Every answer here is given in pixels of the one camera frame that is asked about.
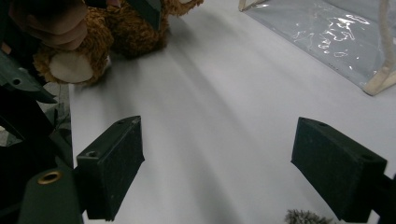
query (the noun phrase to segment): fuzzy fur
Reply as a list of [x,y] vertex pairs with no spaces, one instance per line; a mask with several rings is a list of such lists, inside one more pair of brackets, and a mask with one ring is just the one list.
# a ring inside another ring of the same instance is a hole
[[[144,21],[137,11],[125,0],[120,0],[121,7],[107,9],[89,8],[86,18],[88,34],[82,44],[75,50],[77,54],[87,57],[93,70],[92,78],[82,82],[97,82],[104,73],[110,50],[127,58],[135,58],[166,46],[166,31],[169,28],[168,16],[181,16],[204,0],[191,0],[181,4],[178,0],[162,0],[163,11],[160,30],[154,30]],[[65,83],[54,77],[50,71],[50,62],[54,55],[63,52],[42,45],[34,56],[37,71],[49,82]]]

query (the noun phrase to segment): white surface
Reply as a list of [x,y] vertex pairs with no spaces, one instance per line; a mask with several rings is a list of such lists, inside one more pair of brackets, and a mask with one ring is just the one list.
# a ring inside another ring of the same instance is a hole
[[171,19],[165,50],[113,58],[98,85],[71,86],[76,155],[113,122],[142,117],[146,161],[115,223],[276,224],[288,209],[333,217],[290,163],[299,117],[328,123],[396,173],[396,88],[366,95],[237,7],[206,1]]

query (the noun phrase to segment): white table surface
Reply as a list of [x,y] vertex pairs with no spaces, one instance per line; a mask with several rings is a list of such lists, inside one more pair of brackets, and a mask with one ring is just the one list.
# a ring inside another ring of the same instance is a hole
[[142,117],[146,161],[114,223],[276,224],[288,209],[334,217],[290,163],[299,117],[333,126],[396,173],[396,88],[366,95],[237,7],[206,0],[170,18],[166,49],[114,59],[99,84],[70,87],[75,155],[113,122]]

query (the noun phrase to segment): brown teddy bear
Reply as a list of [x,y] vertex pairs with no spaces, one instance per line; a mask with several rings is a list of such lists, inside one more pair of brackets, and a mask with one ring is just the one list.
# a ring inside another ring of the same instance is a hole
[[120,7],[89,7],[88,34],[72,51],[41,45],[34,65],[49,82],[91,84],[105,72],[111,50],[134,58],[166,46],[168,16],[181,16],[204,0],[161,0],[160,28],[154,29],[125,0]]

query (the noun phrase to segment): screw hole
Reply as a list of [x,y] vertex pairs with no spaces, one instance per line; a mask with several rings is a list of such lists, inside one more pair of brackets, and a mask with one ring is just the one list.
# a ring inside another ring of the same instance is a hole
[[48,185],[48,184],[58,181],[59,179],[61,179],[61,177],[62,177],[62,173],[59,171],[49,172],[49,173],[41,176],[37,180],[37,183],[40,185]]
[[87,152],[87,154],[85,154],[85,155],[87,155],[88,157],[97,157],[98,153],[95,151],[90,151],[90,152]]
[[21,80],[16,78],[16,79],[12,80],[12,84],[14,84],[15,86],[18,86],[21,84]]

